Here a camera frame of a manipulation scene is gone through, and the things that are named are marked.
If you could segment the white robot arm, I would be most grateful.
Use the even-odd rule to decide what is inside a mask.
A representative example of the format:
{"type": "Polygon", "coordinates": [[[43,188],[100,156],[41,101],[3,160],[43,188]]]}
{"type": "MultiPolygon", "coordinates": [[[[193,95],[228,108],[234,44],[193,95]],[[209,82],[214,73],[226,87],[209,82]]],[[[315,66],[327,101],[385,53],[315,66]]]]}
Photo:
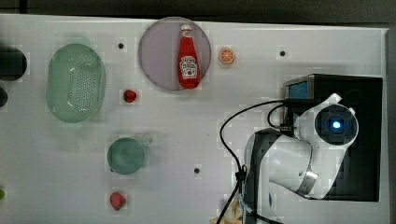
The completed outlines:
{"type": "Polygon", "coordinates": [[[291,135],[266,128],[249,137],[241,193],[243,224],[283,224],[274,211],[272,184],[305,199],[321,200],[330,191],[359,133],[355,111],[341,100],[334,93],[305,110],[291,135]]]}

